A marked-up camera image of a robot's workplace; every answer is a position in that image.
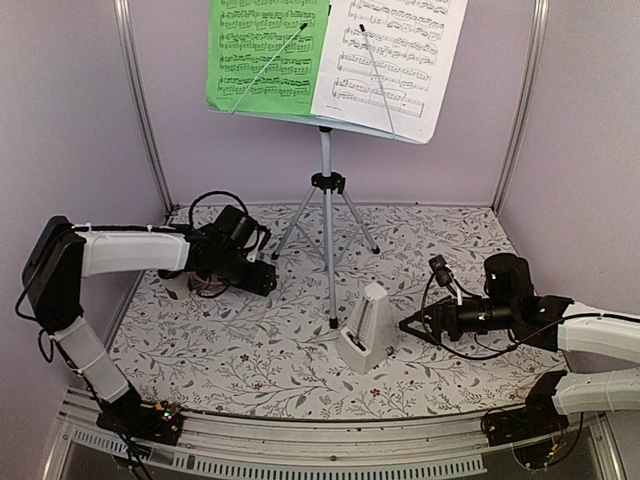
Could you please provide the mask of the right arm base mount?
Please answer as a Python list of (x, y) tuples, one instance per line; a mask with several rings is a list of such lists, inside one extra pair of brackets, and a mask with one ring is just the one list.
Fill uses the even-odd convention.
[(568, 426), (568, 417), (559, 414), (550, 400), (527, 401), (515, 409), (491, 410), (480, 421), (480, 428), (490, 446), (532, 439)]

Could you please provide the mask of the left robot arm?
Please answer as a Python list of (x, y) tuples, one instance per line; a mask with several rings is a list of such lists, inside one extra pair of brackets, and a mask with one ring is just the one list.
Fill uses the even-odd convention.
[(92, 389), (101, 409), (126, 433), (138, 434), (149, 415), (107, 351), (107, 326), (94, 318), (99, 308), (114, 320), (118, 307), (129, 302), (126, 294), (135, 277), (151, 270), (179, 282), (195, 275), (266, 297), (275, 289), (276, 270), (259, 253), (270, 236), (268, 227), (232, 206), (202, 226), (75, 224), (55, 215), (22, 272), (18, 300), (31, 311), (16, 314), (37, 323)]

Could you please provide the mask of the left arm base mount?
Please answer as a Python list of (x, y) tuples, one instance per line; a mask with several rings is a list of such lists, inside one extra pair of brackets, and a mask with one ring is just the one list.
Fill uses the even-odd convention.
[(166, 409), (135, 403), (99, 402), (97, 426), (126, 438), (176, 446), (182, 434), (184, 417)]

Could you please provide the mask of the green sheet music page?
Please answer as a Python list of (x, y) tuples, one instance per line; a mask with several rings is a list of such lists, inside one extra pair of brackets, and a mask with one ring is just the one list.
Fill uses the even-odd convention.
[(330, 5), (322, 0), (212, 1), (207, 103), (228, 113), (309, 116)]

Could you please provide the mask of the white metronome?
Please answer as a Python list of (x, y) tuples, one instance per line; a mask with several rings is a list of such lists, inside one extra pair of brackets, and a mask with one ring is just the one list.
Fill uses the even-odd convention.
[(365, 375), (395, 352), (397, 331), (388, 292), (377, 282), (367, 285), (346, 325), (339, 331), (336, 351), (358, 375)]

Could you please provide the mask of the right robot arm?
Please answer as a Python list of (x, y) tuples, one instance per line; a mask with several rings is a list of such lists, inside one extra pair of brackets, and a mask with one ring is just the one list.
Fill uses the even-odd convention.
[(537, 436), (556, 415), (639, 408), (639, 319), (597, 309), (569, 297), (538, 296), (526, 259), (499, 253), (484, 262), (485, 294), (462, 288), (442, 256), (429, 261), (430, 279), (456, 292), (433, 304), (422, 303), (402, 320), (401, 331), (436, 347), (466, 333), (511, 332), (504, 354), (528, 345), (549, 352), (582, 352), (624, 360), (631, 368), (580, 374), (567, 370), (541, 376), (517, 415), (517, 427)]

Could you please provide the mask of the white sheet music page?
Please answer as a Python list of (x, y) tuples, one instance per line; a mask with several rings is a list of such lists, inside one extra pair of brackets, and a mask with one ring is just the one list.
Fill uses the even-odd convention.
[(333, 1), (311, 112), (428, 143), (467, 1)]

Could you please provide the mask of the white perforated music stand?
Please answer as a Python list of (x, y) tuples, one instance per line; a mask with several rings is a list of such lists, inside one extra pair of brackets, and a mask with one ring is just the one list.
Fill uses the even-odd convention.
[(314, 175), (310, 185), (311, 193), (320, 193), (323, 199), (323, 220), (324, 220), (324, 261), (325, 267), (328, 272), (333, 272), (338, 262), (340, 256), (334, 247), (333, 240), (333, 206), (334, 206), (334, 197), (335, 196), (344, 196), (346, 193), (345, 190), (345, 180), (344, 178), (335, 172), (332, 168), (332, 160), (331, 160), (331, 134), (334, 130), (342, 129), (342, 130), (350, 130), (353, 132), (359, 132), (374, 136), (379, 136), (382, 138), (394, 139), (390, 135), (385, 134), (381, 131), (370, 129), (366, 127), (361, 127), (358, 125), (351, 125), (345, 122), (341, 122), (338, 120), (332, 120), (325, 117), (318, 117), (312, 114), (309, 116), (294, 116), (294, 115), (277, 115), (277, 114), (258, 114), (258, 113), (249, 113), (249, 112), (236, 112), (236, 113), (228, 113), (223, 112), (229, 115), (246, 115), (246, 116), (254, 116), (259, 118), (269, 118), (274, 120), (281, 121), (290, 121), (296, 123), (306, 123), (312, 126), (315, 126), (320, 134), (321, 141), (321, 170), (319, 173)]

